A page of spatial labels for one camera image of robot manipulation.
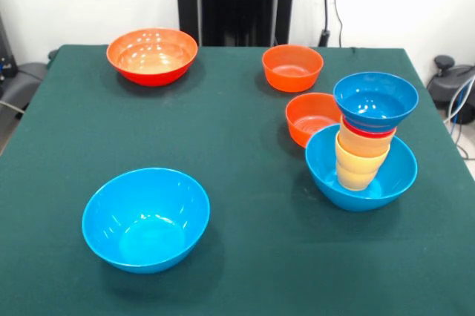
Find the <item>white wall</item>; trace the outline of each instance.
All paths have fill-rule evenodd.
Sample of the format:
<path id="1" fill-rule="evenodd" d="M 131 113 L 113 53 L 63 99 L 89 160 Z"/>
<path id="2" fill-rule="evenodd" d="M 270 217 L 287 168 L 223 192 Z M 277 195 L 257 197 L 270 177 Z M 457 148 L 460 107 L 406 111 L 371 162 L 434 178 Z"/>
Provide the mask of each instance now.
<path id="1" fill-rule="evenodd" d="M 338 0 L 338 9 L 344 46 L 404 47 L 423 80 L 436 54 L 475 62 L 475 0 Z M 177 0 L 0 0 L 0 13 L 20 63 L 44 62 L 64 43 L 103 44 L 138 27 L 178 27 Z M 316 45 L 323 24 L 323 0 L 294 1 L 290 41 Z M 330 30 L 334 46 L 334 12 Z"/>
<path id="2" fill-rule="evenodd" d="M 177 0 L 0 0 L 19 63 L 64 43 L 105 44 L 138 27 L 178 28 Z"/>
<path id="3" fill-rule="evenodd" d="M 290 41 L 317 45 L 324 26 L 323 0 L 297 0 Z M 403 47 L 421 79 L 434 72 L 434 56 L 475 63 L 475 0 L 337 0 L 344 24 L 343 46 Z M 330 46 L 338 43 L 338 22 L 330 0 Z"/>

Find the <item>plastic cup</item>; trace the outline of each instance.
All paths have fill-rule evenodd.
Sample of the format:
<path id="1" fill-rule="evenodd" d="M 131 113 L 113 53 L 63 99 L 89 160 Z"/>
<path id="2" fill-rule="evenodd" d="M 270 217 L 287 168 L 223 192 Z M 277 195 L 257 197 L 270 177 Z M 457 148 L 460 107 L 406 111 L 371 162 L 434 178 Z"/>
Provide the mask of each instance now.
<path id="1" fill-rule="evenodd" d="M 375 178 L 379 167 L 389 153 L 390 147 L 377 157 L 359 157 L 346 151 L 339 142 L 340 132 L 335 138 L 336 174 L 338 182 L 351 191 L 364 190 Z"/>
<path id="2" fill-rule="evenodd" d="M 341 147 L 351 154 L 372 158 L 380 156 L 387 151 L 395 133 L 396 129 L 394 128 L 387 136 L 376 138 L 362 136 L 352 131 L 342 117 L 340 121 L 339 142 Z"/>

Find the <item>green tablecloth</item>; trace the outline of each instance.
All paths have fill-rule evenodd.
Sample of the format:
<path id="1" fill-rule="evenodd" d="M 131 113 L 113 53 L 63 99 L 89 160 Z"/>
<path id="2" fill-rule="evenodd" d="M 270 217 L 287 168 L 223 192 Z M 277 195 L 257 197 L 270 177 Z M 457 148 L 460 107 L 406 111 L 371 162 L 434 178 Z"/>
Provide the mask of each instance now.
<path id="1" fill-rule="evenodd" d="M 263 48 L 202 47 L 179 82 L 141 88 L 105 46 L 63 47 L 0 159 L 0 315 L 475 315 L 475 184 L 406 54 L 319 51 L 313 90 L 382 70 L 419 91 L 398 129 L 419 175 L 386 208 L 319 193 Z M 181 264 L 127 274 L 88 249 L 81 216 L 104 182 L 148 166 L 200 181 L 212 216 Z"/>

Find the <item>orange bowl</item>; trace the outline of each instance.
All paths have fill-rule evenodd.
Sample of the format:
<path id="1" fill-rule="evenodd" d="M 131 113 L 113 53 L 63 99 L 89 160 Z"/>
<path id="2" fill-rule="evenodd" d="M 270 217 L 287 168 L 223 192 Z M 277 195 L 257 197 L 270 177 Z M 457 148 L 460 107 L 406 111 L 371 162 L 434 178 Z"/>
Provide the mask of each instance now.
<path id="1" fill-rule="evenodd" d="M 285 116 L 290 136 L 305 148 L 313 134 L 328 125 L 338 123 L 341 112 L 333 95 L 312 92 L 292 99 L 287 104 Z"/>
<path id="2" fill-rule="evenodd" d="M 175 29 L 149 28 L 120 36 L 107 48 L 108 61 L 126 79 L 163 86 L 179 79 L 198 52 L 196 41 Z"/>
<path id="3" fill-rule="evenodd" d="M 277 45 L 262 55 L 267 82 L 277 90 L 301 92 L 315 84 L 324 66 L 319 53 L 302 45 Z"/>

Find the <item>red bowl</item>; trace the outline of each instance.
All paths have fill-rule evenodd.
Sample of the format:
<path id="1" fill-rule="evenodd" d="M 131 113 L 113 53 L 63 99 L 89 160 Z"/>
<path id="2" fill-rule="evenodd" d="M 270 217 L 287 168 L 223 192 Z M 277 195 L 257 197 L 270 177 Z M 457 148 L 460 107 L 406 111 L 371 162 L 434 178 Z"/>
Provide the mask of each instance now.
<path id="1" fill-rule="evenodd" d="M 198 44 L 188 34 L 167 28 L 135 30 L 107 48 L 108 61 L 126 79 L 163 86 L 179 79 L 193 63 Z"/>
<path id="2" fill-rule="evenodd" d="M 391 135 L 396 130 L 396 128 L 394 128 L 394 129 L 391 129 L 390 131 L 385 131 L 385 132 L 378 132 L 378 133 L 366 132 L 348 123 L 348 121 L 344 118 L 344 116 L 342 120 L 343 120 L 343 124 L 348 128 L 348 130 L 352 131 L 354 134 L 358 134 L 359 136 L 365 136 L 367 138 L 384 138 L 385 136 Z"/>

